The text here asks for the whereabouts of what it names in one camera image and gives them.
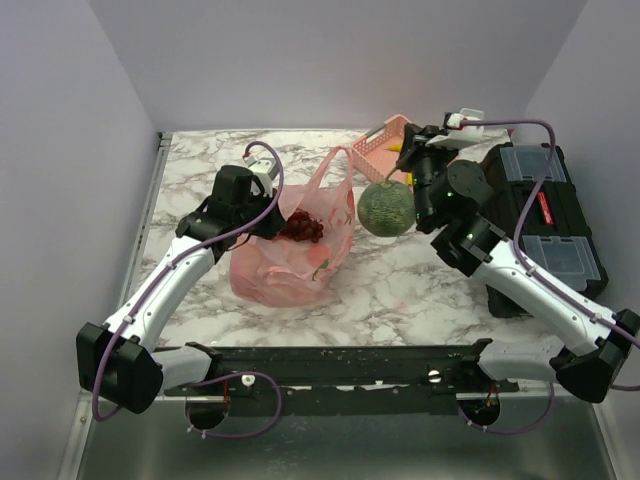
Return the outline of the green fake melon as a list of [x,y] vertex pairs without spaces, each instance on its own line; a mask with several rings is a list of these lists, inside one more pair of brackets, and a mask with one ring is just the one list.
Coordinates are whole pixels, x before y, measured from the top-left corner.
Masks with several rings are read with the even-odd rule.
[[413,194],[408,185],[392,178],[396,168],[362,192],[357,215],[362,227],[376,237],[398,237],[416,221]]

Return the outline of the dark red fake grapes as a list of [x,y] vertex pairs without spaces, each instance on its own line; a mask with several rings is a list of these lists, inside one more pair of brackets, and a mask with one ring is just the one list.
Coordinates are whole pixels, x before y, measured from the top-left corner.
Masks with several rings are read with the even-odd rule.
[[318,243],[324,236],[324,225],[320,219],[305,210],[296,210],[280,232],[284,238],[296,241]]

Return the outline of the pink plastic bag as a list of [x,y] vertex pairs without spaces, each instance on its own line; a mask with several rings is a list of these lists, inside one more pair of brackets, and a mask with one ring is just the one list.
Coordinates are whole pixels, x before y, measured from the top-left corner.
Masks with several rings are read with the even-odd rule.
[[[321,182],[332,160],[346,155],[346,173],[335,187]],[[278,206],[284,218],[306,211],[323,225],[317,242],[283,236],[272,240],[251,237],[231,252],[230,285],[239,298],[268,307],[302,307],[320,299],[327,282],[351,250],[356,208],[351,149],[333,148],[307,184],[286,185]]]

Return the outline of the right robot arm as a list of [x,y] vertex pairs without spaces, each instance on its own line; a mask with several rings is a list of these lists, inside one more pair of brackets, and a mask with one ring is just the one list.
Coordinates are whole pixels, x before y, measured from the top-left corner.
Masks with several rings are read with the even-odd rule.
[[638,344],[639,316],[574,291],[480,215],[493,191],[481,166],[457,155],[481,142],[487,124],[459,113],[447,115],[441,126],[405,125],[396,167],[413,178],[416,228],[436,235],[431,245],[448,266],[500,291],[558,339],[544,345],[492,341],[461,365],[461,382],[480,392],[495,380],[539,380],[600,403]]

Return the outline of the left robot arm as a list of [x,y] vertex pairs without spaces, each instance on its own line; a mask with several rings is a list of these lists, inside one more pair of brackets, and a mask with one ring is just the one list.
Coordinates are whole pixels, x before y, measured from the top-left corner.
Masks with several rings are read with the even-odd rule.
[[168,251],[139,290],[102,324],[87,323],[77,334],[82,389],[139,414],[164,391],[190,385],[209,395],[220,387],[219,353],[196,343],[161,350],[158,341],[191,288],[239,236],[270,239],[284,227],[277,207],[281,170],[263,159],[218,171],[211,194],[179,221]]

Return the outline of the pink perforated plastic basket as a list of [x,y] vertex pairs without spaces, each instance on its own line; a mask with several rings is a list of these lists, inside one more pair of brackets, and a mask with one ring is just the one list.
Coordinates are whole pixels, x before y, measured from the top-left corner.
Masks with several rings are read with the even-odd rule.
[[394,115],[352,143],[355,168],[370,182],[383,181],[395,166],[399,153],[391,147],[402,145],[404,126],[409,122],[401,114]]

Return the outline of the black plastic toolbox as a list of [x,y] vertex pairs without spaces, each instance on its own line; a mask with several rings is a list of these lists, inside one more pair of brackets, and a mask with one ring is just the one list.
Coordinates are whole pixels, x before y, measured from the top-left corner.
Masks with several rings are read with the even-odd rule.
[[[481,162],[494,195],[480,213],[508,236],[514,234],[523,207],[546,166],[548,149],[547,143],[507,142],[491,148]],[[556,149],[544,184],[527,214],[519,245],[538,265],[590,300],[608,285],[561,148]]]

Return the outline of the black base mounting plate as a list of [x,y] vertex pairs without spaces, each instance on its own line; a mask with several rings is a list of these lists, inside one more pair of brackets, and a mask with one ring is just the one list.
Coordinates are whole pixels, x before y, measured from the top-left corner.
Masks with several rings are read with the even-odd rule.
[[518,387],[489,378],[477,362],[487,346],[220,347],[213,375],[260,373],[252,386],[194,382],[167,390],[189,402],[229,399],[234,416],[454,415],[458,395],[479,399]]

